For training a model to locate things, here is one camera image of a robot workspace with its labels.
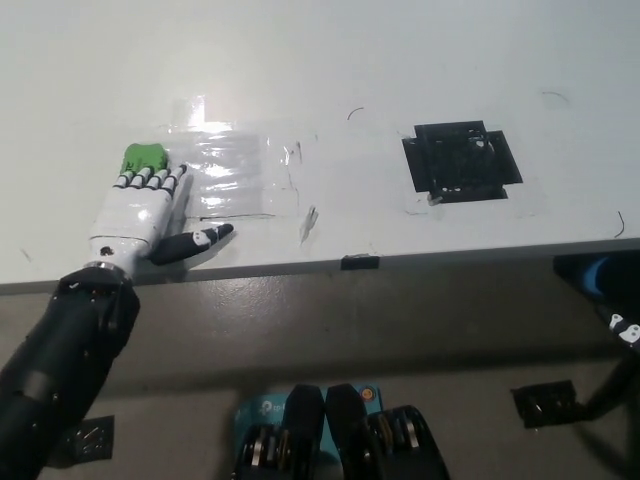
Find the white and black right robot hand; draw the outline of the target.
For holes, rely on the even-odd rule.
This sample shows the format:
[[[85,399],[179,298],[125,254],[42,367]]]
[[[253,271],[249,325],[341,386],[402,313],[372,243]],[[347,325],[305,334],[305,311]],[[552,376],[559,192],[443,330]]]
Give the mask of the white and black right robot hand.
[[[625,346],[636,353],[639,352],[640,326],[637,322],[619,313],[613,313],[608,328]]]

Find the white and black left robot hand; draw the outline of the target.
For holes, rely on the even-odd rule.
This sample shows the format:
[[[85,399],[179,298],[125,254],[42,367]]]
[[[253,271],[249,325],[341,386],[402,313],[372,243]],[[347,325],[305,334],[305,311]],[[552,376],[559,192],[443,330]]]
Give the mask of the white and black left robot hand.
[[[230,237],[234,227],[228,223],[167,233],[186,172],[187,167],[179,165],[158,172],[144,167],[137,173],[120,174],[92,226],[87,265],[131,279],[143,261],[155,266],[181,262]]]

